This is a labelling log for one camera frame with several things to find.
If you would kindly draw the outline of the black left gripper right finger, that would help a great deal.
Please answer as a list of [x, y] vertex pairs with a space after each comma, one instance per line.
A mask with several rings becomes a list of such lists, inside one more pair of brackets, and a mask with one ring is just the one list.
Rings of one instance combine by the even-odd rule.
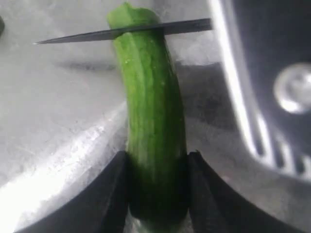
[[188, 155], [190, 218], [196, 233], [298, 233], [231, 188], [203, 159]]

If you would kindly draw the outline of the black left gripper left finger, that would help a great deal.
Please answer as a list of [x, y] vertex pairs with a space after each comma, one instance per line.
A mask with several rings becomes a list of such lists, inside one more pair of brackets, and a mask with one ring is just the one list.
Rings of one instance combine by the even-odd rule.
[[78, 196], [23, 233], [122, 233], [128, 211], [126, 152], [119, 151]]

